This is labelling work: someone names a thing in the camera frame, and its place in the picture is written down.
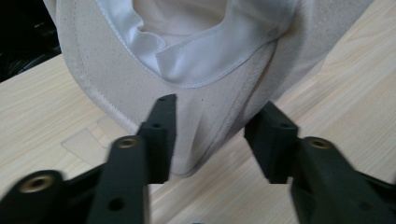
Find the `stitching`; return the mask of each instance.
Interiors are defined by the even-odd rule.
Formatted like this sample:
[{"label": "stitching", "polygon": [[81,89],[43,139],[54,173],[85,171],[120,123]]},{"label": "stitching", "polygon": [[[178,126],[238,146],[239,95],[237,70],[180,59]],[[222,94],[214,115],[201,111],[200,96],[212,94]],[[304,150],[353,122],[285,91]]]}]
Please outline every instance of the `stitching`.
[{"label": "stitching", "polygon": [[[77,32],[77,26],[76,26],[76,8],[77,8],[77,1],[74,1],[74,8],[73,8],[73,27],[74,27],[74,29],[75,29],[74,34],[77,34],[77,33],[78,33],[78,32]],[[76,47],[77,47],[77,50],[78,50],[78,58],[79,58],[79,59],[82,59],[80,47],[79,47],[79,44],[78,44],[78,36],[77,36],[77,35],[75,35],[75,44],[76,44]],[[85,77],[89,77],[89,76],[87,75],[87,74],[88,74],[88,73],[87,73],[87,69],[86,69],[86,67],[85,67],[85,64],[84,64],[83,60],[79,60],[79,62],[80,62],[80,65],[81,65],[81,67],[82,67],[84,76],[85,76]],[[89,85],[88,88],[89,88],[91,91],[96,92],[96,93],[100,96],[100,98],[102,98],[102,100],[103,100],[103,102],[104,102],[105,104],[110,105],[110,106],[111,106],[114,110],[116,110],[124,119],[128,120],[129,123],[132,123],[135,127],[137,127],[137,125],[134,124],[134,122],[132,122],[128,117],[126,117],[123,113],[121,113],[113,104],[111,104],[111,103],[108,101],[108,99],[107,99],[99,90],[97,90],[96,86],[92,84],[92,81],[91,81],[91,78],[90,78],[90,77],[89,77],[88,79],[83,78],[82,80],[83,80],[86,84]]]}]

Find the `black plastic part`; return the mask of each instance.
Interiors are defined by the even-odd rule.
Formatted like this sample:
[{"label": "black plastic part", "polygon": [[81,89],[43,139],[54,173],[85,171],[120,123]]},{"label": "black plastic part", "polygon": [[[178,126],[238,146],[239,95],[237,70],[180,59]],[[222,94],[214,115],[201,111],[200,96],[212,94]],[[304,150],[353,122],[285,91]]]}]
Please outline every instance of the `black plastic part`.
[{"label": "black plastic part", "polygon": [[140,136],[118,139],[96,187],[87,223],[148,223],[146,171],[145,140]]},{"label": "black plastic part", "polygon": [[271,184],[286,184],[298,140],[298,127],[268,102],[245,127],[253,154]]},{"label": "black plastic part", "polygon": [[[306,137],[297,160],[304,179],[294,177],[291,195],[301,222],[395,223],[386,204],[332,143]],[[299,184],[304,181],[309,189]]]},{"label": "black plastic part", "polygon": [[38,171],[24,177],[0,202],[0,223],[46,223],[64,206],[62,175]]},{"label": "black plastic part", "polygon": [[157,100],[146,122],[137,135],[148,144],[148,183],[162,184],[168,180],[176,141],[176,100],[166,95]]}]

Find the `screw hole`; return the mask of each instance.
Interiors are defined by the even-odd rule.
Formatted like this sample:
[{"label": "screw hole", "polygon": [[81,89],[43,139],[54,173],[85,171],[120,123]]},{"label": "screw hole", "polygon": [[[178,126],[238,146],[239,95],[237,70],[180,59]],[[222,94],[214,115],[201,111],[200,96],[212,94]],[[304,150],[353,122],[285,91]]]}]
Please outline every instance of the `screw hole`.
[{"label": "screw hole", "polygon": [[323,148],[323,149],[330,147],[330,144],[328,142],[321,140],[321,139],[313,139],[313,140],[309,141],[309,144],[312,147]]},{"label": "screw hole", "polygon": [[118,146],[122,148],[135,147],[136,145],[137,145],[137,140],[133,138],[123,139],[118,143]]},{"label": "screw hole", "polygon": [[25,181],[21,187],[20,187],[20,192],[22,193],[34,193],[38,192],[43,189],[49,188],[54,179],[52,175],[40,175],[33,177],[32,179],[29,179]]},{"label": "screw hole", "polygon": [[108,209],[111,211],[120,211],[125,206],[125,203],[122,198],[116,198],[110,201],[108,204]]}]

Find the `fabric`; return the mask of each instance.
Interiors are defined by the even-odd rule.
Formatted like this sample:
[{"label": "fabric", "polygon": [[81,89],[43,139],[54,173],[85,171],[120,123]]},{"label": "fabric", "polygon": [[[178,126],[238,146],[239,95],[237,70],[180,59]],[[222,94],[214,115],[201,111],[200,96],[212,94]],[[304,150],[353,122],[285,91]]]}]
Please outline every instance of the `fabric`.
[{"label": "fabric", "polygon": [[[107,3],[115,6],[122,2],[128,5],[123,0]],[[371,3],[369,0],[231,0],[227,4],[218,0],[213,5],[205,0],[198,3],[174,0],[167,5],[161,4],[162,1],[150,2],[151,5],[149,1],[130,2],[129,6],[134,6],[142,15],[140,19],[146,20],[148,25],[134,30],[155,34],[156,38],[163,40],[164,48],[161,50],[189,39],[198,42],[205,39],[200,35],[227,23],[227,8],[232,8],[233,4],[243,10],[240,10],[241,16],[236,16],[228,24],[235,24],[237,29],[229,28],[221,38],[204,41],[201,46],[203,52],[197,44],[195,48],[199,53],[188,59],[197,63],[186,63],[191,67],[191,73],[189,66],[178,68],[176,70],[187,71],[188,74],[179,73],[176,79],[172,79],[167,77],[173,74],[170,72],[172,69],[160,72],[144,62],[141,55],[140,59],[135,55],[134,46],[128,45],[125,37],[120,38],[117,32],[122,29],[112,27],[113,20],[106,19],[100,3],[98,6],[93,0],[58,0],[52,6],[56,6],[58,35],[71,74],[92,100],[130,133],[136,132],[137,126],[145,120],[155,99],[170,93],[177,95],[177,143],[172,172],[182,176],[193,174],[269,99],[276,99],[306,75]],[[195,23],[192,21],[206,18],[189,13],[188,9],[195,7],[199,8],[195,14],[217,14],[208,21],[196,22],[197,27],[193,27]],[[180,22],[180,29],[175,26],[179,20],[178,10],[187,10],[180,12],[183,16],[191,14],[191,18]],[[163,16],[158,13],[150,16],[152,11],[163,11],[167,20],[155,22],[157,17]],[[238,23],[241,18],[254,22],[245,21],[241,25]],[[128,28],[134,22],[127,20],[123,24]],[[169,29],[166,29],[166,24],[171,24]],[[186,24],[191,24],[190,29],[182,28],[189,28]],[[177,31],[186,32],[178,35]],[[173,54],[173,59],[166,55],[164,66],[172,67],[174,62],[185,65],[184,53]],[[226,55],[226,59],[227,55],[231,56],[230,60],[223,60],[213,54]]]}]

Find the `light wood surface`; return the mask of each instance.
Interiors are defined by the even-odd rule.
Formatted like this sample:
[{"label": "light wood surface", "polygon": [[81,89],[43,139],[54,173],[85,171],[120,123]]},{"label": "light wood surface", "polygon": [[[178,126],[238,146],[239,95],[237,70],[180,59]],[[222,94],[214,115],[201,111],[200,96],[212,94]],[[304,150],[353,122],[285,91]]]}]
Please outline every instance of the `light wood surface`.
[{"label": "light wood surface", "polygon": [[[396,174],[396,2],[375,1],[322,66],[276,104],[300,136],[333,141],[360,171]],[[66,178],[105,159],[126,132],[58,56],[0,84],[0,193],[37,170]],[[238,134],[196,174],[151,189],[152,223],[295,223],[289,186],[269,185]]]}]

